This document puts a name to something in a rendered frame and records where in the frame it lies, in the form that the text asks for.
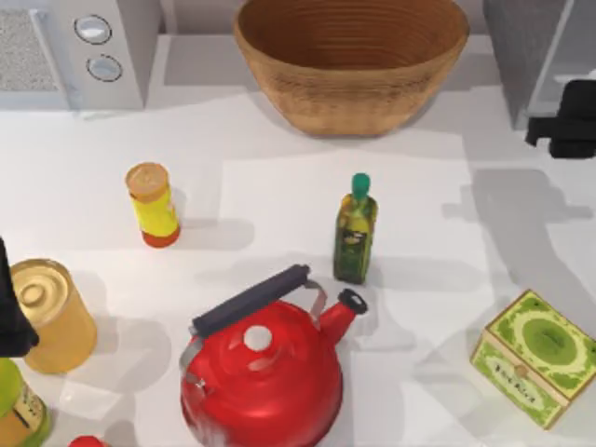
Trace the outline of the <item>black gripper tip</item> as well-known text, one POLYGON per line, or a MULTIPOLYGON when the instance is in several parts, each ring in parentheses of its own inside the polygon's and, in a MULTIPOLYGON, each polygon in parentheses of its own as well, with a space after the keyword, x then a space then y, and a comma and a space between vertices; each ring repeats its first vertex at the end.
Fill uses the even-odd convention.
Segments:
POLYGON ((36 330, 20 310, 0 237, 0 358, 24 358, 38 344, 36 330))

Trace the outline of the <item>pale microwave oven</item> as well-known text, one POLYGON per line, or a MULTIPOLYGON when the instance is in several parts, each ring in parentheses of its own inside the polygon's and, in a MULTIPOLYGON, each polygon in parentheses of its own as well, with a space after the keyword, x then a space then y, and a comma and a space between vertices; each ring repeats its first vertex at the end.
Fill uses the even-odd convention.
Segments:
POLYGON ((160 0, 0 0, 0 110, 141 110, 162 24, 160 0), (87 15, 110 23, 104 45, 75 34, 87 15), (88 73, 87 60, 101 54, 121 63, 120 79, 88 73))

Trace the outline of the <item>red kettle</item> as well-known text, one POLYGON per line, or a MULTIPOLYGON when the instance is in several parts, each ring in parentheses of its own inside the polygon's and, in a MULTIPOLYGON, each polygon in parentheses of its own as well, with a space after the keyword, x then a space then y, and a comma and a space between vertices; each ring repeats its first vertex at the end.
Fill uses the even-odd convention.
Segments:
POLYGON ((336 352, 362 297, 333 306, 294 264, 192 321, 180 357, 184 420, 203 447, 316 447, 344 395, 336 352))

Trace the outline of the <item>gold tin can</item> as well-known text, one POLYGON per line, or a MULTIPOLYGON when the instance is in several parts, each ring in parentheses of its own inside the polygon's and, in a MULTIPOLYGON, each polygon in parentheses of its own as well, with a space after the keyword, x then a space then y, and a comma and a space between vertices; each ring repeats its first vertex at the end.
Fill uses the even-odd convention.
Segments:
POLYGON ((20 310, 39 336, 24 360, 44 374, 67 373, 82 365, 97 344, 97 327, 68 269, 50 259, 10 267, 20 310))

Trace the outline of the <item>green oil bottle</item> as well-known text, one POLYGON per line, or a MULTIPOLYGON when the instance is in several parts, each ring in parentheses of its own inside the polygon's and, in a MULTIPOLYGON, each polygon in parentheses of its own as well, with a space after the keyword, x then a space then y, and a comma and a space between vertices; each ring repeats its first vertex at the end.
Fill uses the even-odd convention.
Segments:
POLYGON ((365 282, 368 273, 378 214, 370 187, 368 174, 353 175, 351 192, 343 197, 335 223, 333 275, 357 285, 365 282))

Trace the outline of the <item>lime green bottle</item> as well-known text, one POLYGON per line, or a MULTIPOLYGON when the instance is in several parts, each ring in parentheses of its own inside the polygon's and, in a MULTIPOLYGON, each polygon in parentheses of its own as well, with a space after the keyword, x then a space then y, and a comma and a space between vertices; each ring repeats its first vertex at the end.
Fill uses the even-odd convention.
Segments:
POLYGON ((0 358, 0 447, 42 447, 49 431, 46 404, 23 379, 18 365, 0 358))

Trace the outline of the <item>yellow can with orange lid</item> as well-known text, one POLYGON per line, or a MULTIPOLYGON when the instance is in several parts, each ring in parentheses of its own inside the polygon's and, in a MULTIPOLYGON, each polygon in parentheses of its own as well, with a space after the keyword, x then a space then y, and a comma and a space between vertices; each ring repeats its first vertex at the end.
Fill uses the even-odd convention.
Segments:
POLYGON ((153 248, 172 245, 181 227, 171 200, 168 171, 161 164, 143 162, 129 169, 125 184, 144 242, 153 248))

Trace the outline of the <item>green patterned box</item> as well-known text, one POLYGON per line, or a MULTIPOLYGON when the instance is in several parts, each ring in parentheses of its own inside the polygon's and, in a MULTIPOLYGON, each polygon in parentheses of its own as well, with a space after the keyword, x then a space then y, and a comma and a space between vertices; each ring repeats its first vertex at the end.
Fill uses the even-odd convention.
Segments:
POLYGON ((470 363, 548 430, 596 379, 596 340, 526 290, 484 327, 470 363))

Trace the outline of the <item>white microwave knob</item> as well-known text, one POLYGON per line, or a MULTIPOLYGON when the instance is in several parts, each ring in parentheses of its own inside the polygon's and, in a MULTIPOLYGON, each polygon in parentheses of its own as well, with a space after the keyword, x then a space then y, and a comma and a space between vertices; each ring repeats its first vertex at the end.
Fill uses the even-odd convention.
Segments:
POLYGON ((106 54, 89 58, 86 62, 86 68, 94 79, 104 83, 115 82, 123 75, 121 63, 116 58, 106 54))
POLYGON ((104 45, 113 35, 110 23, 98 15, 87 15, 75 19, 74 32, 83 42, 94 46, 104 45))

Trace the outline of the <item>woven wooden basket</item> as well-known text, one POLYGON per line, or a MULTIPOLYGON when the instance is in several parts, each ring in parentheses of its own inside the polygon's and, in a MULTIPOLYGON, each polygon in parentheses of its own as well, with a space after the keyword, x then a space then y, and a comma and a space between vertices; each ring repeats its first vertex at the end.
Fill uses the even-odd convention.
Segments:
POLYGON ((261 91, 293 127, 378 136, 437 94, 469 24, 454 0, 246 0, 233 33, 261 91))

